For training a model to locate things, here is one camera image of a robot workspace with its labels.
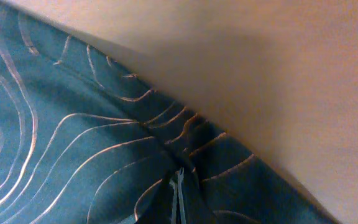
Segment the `black shirt with orange lines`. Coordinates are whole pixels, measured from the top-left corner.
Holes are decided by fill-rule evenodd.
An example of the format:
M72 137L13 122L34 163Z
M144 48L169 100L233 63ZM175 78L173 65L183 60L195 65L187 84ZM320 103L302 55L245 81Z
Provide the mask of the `black shirt with orange lines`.
M331 223L246 147L0 2L0 223Z

